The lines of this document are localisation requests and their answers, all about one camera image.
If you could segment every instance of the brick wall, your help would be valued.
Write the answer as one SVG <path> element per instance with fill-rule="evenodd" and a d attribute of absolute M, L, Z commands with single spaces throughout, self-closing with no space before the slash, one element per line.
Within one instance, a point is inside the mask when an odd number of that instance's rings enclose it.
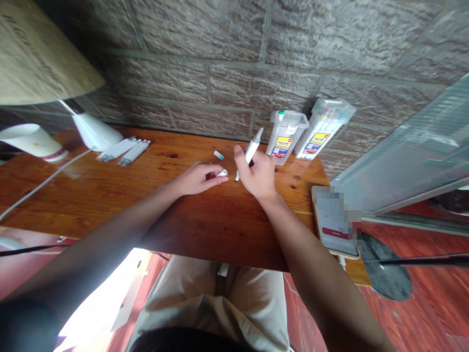
<path fill-rule="evenodd" d="M 273 110 L 347 99 L 358 111 L 321 153 L 330 178 L 469 71 L 457 0 L 38 3 L 106 78 L 77 101 L 109 123 L 248 140 Z M 23 121 L 72 123 L 49 103 L 0 125 Z"/>

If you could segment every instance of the wooden desk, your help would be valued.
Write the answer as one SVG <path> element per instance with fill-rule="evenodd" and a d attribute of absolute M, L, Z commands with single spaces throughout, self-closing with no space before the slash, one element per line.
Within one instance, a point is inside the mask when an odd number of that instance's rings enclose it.
<path fill-rule="evenodd" d="M 231 264 L 288 271 L 264 211 L 255 198 L 235 182 L 233 147 L 238 142 L 170 132 L 117 127 L 125 137 L 152 141 L 132 164 L 117 166 L 95 161 L 90 153 L 70 165 L 21 204 L 1 224 L 24 230 L 79 239 L 112 216 L 168 182 L 196 161 L 220 163 L 230 181 L 200 195 L 183 197 L 153 226 L 141 247 L 153 251 Z M 54 137 L 70 151 L 66 160 L 86 150 L 75 129 Z M 259 147 L 265 151 L 266 146 Z M 213 152 L 225 156 L 218 160 Z M 23 153 L 0 167 L 0 211 L 33 190 L 63 165 L 46 163 Z M 313 228 L 310 189 L 329 185 L 319 158 L 293 157 L 276 168 L 276 187 L 290 208 Z M 354 282 L 369 285 L 361 261 L 347 261 Z"/>

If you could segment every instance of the paper cup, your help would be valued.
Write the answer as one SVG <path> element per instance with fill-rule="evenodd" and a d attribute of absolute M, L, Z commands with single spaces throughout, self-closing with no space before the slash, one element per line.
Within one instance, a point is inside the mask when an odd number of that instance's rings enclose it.
<path fill-rule="evenodd" d="M 49 162 L 68 155 L 68 151 L 36 124 L 17 125 L 0 131 L 0 140 Z"/>

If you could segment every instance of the desk lamp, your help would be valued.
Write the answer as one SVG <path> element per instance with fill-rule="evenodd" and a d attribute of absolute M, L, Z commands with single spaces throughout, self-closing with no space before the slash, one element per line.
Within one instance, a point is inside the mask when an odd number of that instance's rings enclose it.
<path fill-rule="evenodd" d="M 73 97 L 104 83 L 32 0 L 0 1 L 0 105 L 59 101 L 72 115 L 85 145 L 101 152 L 121 141 L 122 135 L 86 113 Z"/>

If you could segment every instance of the beige pants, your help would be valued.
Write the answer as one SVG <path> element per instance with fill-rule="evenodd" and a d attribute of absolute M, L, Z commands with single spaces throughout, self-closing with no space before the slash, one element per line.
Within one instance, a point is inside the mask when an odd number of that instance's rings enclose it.
<path fill-rule="evenodd" d="M 258 351 L 288 351 L 282 273 L 231 266 L 224 296 L 215 296 L 218 267 L 206 260 L 173 256 L 138 317 L 128 349 L 146 331 L 191 327 Z"/>

